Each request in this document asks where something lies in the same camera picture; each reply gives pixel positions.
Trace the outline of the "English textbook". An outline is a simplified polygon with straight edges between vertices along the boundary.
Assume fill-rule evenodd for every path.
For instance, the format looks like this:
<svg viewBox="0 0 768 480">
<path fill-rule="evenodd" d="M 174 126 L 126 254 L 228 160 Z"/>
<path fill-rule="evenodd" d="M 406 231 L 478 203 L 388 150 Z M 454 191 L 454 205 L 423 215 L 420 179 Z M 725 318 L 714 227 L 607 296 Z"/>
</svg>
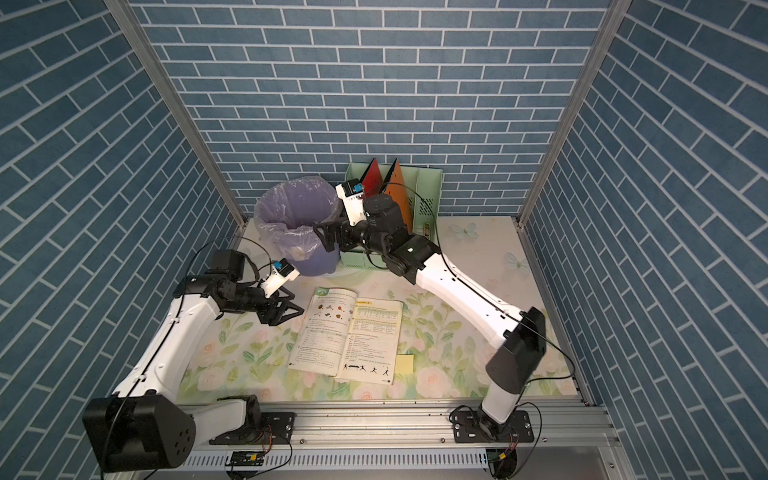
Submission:
<svg viewBox="0 0 768 480">
<path fill-rule="evenodd" d="M 344 288 L 317 288 L 289 356 L 292 370 L 389 386 L 405 307 Z"/>
</svg>

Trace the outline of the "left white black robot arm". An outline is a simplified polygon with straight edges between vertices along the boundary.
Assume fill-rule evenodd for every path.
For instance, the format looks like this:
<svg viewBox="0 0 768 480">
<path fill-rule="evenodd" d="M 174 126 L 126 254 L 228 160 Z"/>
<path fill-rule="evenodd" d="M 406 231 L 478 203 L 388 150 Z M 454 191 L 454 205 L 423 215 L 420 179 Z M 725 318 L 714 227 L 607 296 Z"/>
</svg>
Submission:
<svg viewBox="0 0 768 480">
<path fill-rule="evenodd" d="M 194 348 L 225 314 L 254 313 L 270 327 L 303 314 L 285 287 L 299 275 L 287 259 L 272 263 L 266 278 L 246 282 L 250 263 L 242 252 L 219 250 L 206 272 L 185 276 L 136 366 L 109 396 L 88 402 L 82 421 L 102 475 L 177 468 L 200 444 L 251 443 L 268 435 L 254 395 L 202 406 L 178 401 Z"/>
</svg>

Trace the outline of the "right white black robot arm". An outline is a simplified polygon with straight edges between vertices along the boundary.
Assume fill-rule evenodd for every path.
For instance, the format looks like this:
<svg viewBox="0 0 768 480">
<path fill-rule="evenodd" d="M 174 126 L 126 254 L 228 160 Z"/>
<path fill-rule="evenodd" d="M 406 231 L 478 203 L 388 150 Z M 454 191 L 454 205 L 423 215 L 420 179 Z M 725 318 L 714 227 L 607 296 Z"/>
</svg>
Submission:
<svg viewBox="0 0 768 480">
<path fill-rule="evenodd" d="M 327 251 L 357 248 L 381 257 L 384 269 L 436 295 L 469 321 L 495 352 L 485 365 L 490 386 L 479 408 L 487 427 L 502 427 L 547 351 L 546 318 L 491 294 L 444 255 L 429 238 L 408 231 L 399 205 L 388 195 L 366 198 L 337 187 L 343 207 L 313 227 Z"/>
</svg>

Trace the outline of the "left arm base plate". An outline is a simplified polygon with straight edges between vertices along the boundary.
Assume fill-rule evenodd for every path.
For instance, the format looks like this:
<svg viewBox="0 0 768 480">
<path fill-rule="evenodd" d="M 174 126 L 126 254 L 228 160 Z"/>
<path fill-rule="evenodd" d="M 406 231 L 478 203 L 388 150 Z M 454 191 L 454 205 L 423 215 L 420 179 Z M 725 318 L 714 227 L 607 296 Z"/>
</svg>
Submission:
<svg viewBox="0 0 768 480">
<path fill-rule="evenodd" d="M 248 420 L 244 426 L 211 439 L 209 444 L 287 445 L 291 441 L 295 420 L 295 412 L 262 413 L 258 421 Z"/>
</svg>

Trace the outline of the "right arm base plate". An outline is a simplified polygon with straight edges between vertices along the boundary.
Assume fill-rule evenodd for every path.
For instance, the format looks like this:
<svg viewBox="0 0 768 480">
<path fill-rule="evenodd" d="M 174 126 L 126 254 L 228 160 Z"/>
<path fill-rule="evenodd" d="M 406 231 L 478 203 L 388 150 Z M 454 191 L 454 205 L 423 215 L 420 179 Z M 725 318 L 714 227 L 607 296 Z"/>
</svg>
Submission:
<svg viewBox="0 0 768 480">
<path fill-rule="evenodd" d="M 456 443 L 532 443 L 535 435 L 529 414 L 513 412 L 505 423 L 496 423 L 482 410 L 456 409 L 448 420 Z"/>
</svg>

